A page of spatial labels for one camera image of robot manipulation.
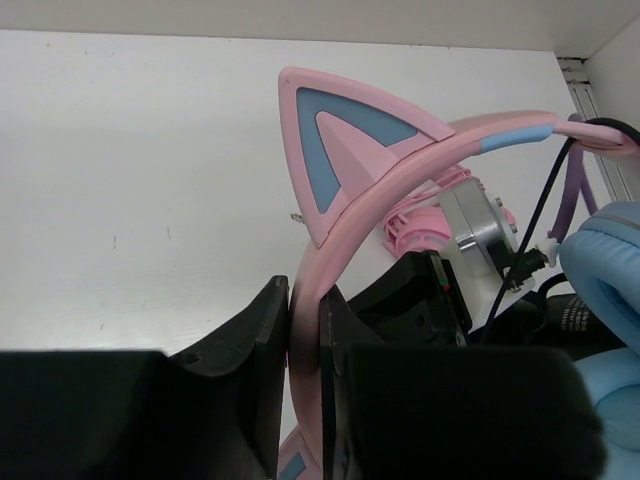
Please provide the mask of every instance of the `cat ear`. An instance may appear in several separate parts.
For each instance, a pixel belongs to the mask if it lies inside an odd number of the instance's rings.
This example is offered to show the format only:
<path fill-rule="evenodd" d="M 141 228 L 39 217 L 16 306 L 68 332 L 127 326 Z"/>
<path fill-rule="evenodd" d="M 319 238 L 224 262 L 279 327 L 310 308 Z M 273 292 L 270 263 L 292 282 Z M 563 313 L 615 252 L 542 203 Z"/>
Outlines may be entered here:
<path fill-rule="evenodd" d="M 455 133 L 404 100 L 335 75 L 286 68 L 278 87 L 289 174 L 317 247 L 396 163 Z"/>

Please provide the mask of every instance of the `blue ear cushion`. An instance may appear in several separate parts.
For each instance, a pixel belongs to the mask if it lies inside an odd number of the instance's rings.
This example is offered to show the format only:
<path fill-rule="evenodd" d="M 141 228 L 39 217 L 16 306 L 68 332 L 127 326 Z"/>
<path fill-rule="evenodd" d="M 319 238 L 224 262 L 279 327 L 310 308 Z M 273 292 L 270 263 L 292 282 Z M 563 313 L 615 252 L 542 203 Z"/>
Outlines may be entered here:
<path fill-rule="evenodd" d="M 560 262 L 587 306 L 640 353 L 640 203 L 598 211 L 562 243 Z"/>
<path fill-rule="evenodd" d="M 640 356 L 628 348 L 576 362 L 605 427 L 609 463 L 605 478 L 640 472 Z"/>

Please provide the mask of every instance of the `white surface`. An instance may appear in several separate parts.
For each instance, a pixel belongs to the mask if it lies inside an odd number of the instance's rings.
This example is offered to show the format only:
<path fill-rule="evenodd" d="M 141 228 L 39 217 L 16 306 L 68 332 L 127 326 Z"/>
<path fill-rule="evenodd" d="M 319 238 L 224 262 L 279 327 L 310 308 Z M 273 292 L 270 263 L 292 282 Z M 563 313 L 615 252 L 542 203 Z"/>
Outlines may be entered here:
<path fill-rule="evenodd" d="M 173 353 L 272 275 L 293 283 L 307 233 L 290 218 L 286 65 L 368 82 L 447 121 L 573 108 L 541 52 L 0 31 L 0 65 L 0 349 Z M 467 165 L 525 225 L 561 143 Z M 379 235 L 340 279 L 347 298 L 391 265 Z M 287 403 L 283 429 L 294 422 Z"/>
<path fill-rule="evenodd" d="M 640 18 L 591 57 L 586 68 L 600 113 L 640 128 Z M 640 198 L 640 180 L 629 180 Z"/>
<path fill-rule="evenodd" d="M 588 57 L 638 0 L 0 0 L 0 28 L 555 51 Z"/>

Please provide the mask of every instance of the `black cable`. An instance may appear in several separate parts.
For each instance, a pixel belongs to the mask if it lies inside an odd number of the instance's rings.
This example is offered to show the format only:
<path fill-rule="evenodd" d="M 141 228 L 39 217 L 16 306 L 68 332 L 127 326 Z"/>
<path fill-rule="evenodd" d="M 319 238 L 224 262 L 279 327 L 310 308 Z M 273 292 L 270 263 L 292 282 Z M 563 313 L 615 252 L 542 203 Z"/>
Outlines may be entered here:
<path fill-rule="evenodd" d="M 622 132 L 624 135 L 629 137 L 634 143 L 640 145 L 640 132 L 633 128 L 631 125 L 628 125 L 620 120 L 615 120 L 613 118 L 592 118 L 591 120 L 587 120 L 585 123 L 589 123 L 591 125 L 603 125 L 607 127 L 614 128 L 619 132 Z M 480 343 L 485 343 L 489 338 L 489 333 L 491 332 L 491 327 L 493 326 L 493 321 L 498 313 L 498 308 L 500 307 L 500 303 L 504 298 L 505 293 L 507 293 L 507 288 L 509 285 L 513 283 L 514 272 L 518 269 L 522 256 L 527 250 L 527 246 L 531 241 L 531 237 L 533 237 L 533 232 L 538 224 L 538 220 L 540 220 L 540 216 L 542 215 L 542 210 L 544 209 L 544 205 L 551 194 L 551 189 L 553 188 L 553 184 L 558 178 L 558 174 L 560 173 L 560 169 L 562 168 L 562 164 L 564 163 L 565 158 L 569 154 L 569 150 L 576 142 L 575 138 L 567 138 L 556 157 L 553 166 L 551 167 L 551 171 L 549 172 L 549 176 L 547 177 L 547 181 L 545 182 L 544 188 L 542 189 L 542 193 L 540 194 L 540 198 L 538 199 L 538 203 L 536 204 L 536 208 L 533 211 L 533 215 L 531 216 L 531 221 L 529 221 L 529 225 L 527 226 L 527 230 L 522 238 L 522 243 L 520 244 L 520 248 L 518 248 L 518 252 L 516 253 L 513 263 L 502 280 L 502 284 L 500 285 L 500 289 L 498 290 L 498 294 L 496 295 L 495 300 L 493 301 L 493 305 L 491 306 L 491 310 L 489 311 L 489 316 L 487 317 L 487 323 L 482 329 L 482 335 L 480 336 Z"/>
<path fill-rule="evenodd" d="M 551 278 L 545 280 L 540 288 L 538 288 L 538 295 L 540 295 L 541 299 L 544 300 L 547 298 L 547 294 L 549 290 L 551 290 L 556 285 L 560 285 L 567 281 L 567 276 L 564 273 L 558 273 Z"/>

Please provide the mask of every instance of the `white table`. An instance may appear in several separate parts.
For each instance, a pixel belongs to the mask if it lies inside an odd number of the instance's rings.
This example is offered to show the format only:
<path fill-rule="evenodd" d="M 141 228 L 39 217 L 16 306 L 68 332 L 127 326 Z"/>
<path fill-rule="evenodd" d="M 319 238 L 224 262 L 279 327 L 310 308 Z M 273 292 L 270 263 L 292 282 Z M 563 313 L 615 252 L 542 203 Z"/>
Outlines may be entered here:
<path fill-rule="evenodd" d="M 365 81 L 448 121 L 573 111 L 552 53 L 0 32 L 0 348 L 173 353 L 272 275 L 293 283 L 308 237 L 291 219 L 278 123 L 287 65 Z M 524 225 L 560 144 L 467 165 Z M 340 279 L 347 298 L 392 264 L 379 239 Z M 285 395 L 284 433 L 295 423 Z"/>

